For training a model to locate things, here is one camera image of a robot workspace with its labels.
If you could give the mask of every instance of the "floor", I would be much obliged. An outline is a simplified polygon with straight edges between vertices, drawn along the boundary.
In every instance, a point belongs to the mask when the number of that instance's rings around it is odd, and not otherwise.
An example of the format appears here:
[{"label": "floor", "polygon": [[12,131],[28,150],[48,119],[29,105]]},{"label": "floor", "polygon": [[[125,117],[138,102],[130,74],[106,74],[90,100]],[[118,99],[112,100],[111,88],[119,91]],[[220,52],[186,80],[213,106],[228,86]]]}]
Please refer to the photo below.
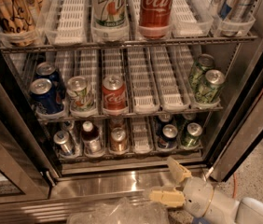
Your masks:
[{"label": "floor", "polygon": [[[234,176],[226,183],[219,183],[218,188],[239,201],[243,197],[251,197],[263,202],[263,140],[243,162]],[[190,224],[193,217],[184,210],[169,212],[170,224]]]}]

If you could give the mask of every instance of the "can lid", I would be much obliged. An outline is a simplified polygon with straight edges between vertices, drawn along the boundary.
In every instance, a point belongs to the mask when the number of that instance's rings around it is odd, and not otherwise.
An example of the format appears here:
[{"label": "can lid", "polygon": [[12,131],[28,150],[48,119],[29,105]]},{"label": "can lid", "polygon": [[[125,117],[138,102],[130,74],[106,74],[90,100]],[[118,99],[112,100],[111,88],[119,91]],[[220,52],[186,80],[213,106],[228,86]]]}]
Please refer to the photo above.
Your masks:
[{"label": "can lid", "polygon": [[172,124],[167,124],[162,128],[163,134],[168,138],[175,138],[178,134],[177,128]]},{"label": "can lid", "polygon": [[83,130],[86,132],[90,132],[93,129],[93,124],[90,121],[85,121],[83,123]]},{"label": "can lid", "polygon": [[123,80],[118,76],[109,76],[104,79],[103,85],[106,89],[115,91],[123,85]]},{"label": "can lid", "polygon": [[205,77],[213,85],[222,85],[225,82],[225,75],[218,70],[207,71]]},{"label": "can lid", "polygon": [[215,59],[211,55],[201,54],[198,57],[198,63],[202,66],[213,68],[215,67]]},{"label": "can lid", "polygon": [[40,76],[48,76],[52,74],[54,71],[56,71],[56,67],[51,63],[47,63],[47,62],[40,63],[36,67],[36,73]]},{"label": "can lid", "polygon": [[194,120],[197,117],[196,113],[182,114],[183,118],[186,120]]},{"label": "can lid", "polygon": [[39,78],[30,85],[30,92],[34,94],[44,94],[50,90],[51,86],[52,84],[49,79]]},{"label": "can lid", "polygon": [[159,115],[159,120],[162,122],[169,122],[172,119],[172,115],[171,114],[162,114]]},{"label": "can lid", "polygon": [[54,135],[54,142],[56,145],[64,145],[69,140],[69,133],[67,131],[58,131]]},{"label": "can lid", "polygon": [[202,127],[198,123],[189,123],[187,125],[187,131],[190,135],[198,137],[202,134]]},{"label": "can lid", "polygon": [[78,76],[78,77],[71,77],[67,81],[68,89],[71,91],[82,91],[88,85],[88,81],[85,77]]},{"label": "can lid", "polygon": [[125,139],[126,137],[126,132],[125,130],[123,130],[122,128],[115,128],[112,132],[111,132],[112,138],[116,141],[122,141]]}]

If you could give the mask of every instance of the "plastic bag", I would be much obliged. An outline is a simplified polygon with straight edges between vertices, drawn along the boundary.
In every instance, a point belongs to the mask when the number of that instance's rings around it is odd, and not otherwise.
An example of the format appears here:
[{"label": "plastic bag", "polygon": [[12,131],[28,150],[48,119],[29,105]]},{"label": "plastic bag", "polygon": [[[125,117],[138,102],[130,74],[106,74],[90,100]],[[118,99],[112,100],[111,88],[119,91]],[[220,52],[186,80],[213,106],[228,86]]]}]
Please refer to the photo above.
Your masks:
[{"label": "plastic bag", "polygon": [[95,211],[72,214],[67,224],[169,224],[167,209],[160,203],[132,205],[127,198],[103,204]]}]

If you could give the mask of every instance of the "green can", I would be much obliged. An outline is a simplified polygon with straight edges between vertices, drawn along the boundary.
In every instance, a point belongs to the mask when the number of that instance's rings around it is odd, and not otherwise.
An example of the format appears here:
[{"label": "green can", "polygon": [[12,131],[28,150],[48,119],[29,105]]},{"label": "green can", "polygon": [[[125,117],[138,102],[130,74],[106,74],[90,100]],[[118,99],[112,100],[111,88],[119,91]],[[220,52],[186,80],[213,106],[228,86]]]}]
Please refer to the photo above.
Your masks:
[{"label": "green can", "polygon": [[225,83],[225,75],[218,70],[206,72],[196,92],[195,99],[198,103],[212,104],[217,98]]},{"label": "green can", "polygon": [[188,81],[191,89],[195,92],[203,75],[215,68],[215,60],[211,55],[202,54],[198,57],[191,67]]},{"label": "green can", "polygon": [[202,135],[202,127],[198,123],[189,123],[181,136],[181,145],[191,148],[198,145]]}]

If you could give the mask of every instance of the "bottle cap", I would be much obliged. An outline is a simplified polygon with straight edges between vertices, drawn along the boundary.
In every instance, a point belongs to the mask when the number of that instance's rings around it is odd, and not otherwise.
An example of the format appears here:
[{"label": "bottle cap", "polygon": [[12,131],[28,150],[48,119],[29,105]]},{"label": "bottle cap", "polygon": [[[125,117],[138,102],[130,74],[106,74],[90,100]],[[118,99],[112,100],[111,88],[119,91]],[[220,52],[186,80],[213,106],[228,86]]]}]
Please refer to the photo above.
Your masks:
[{"label": "bottle cap", "polygon": [[90,132],[93,129],[93,124],[90,121],[85,121],[83,123],[83,129],[86,132]]}]

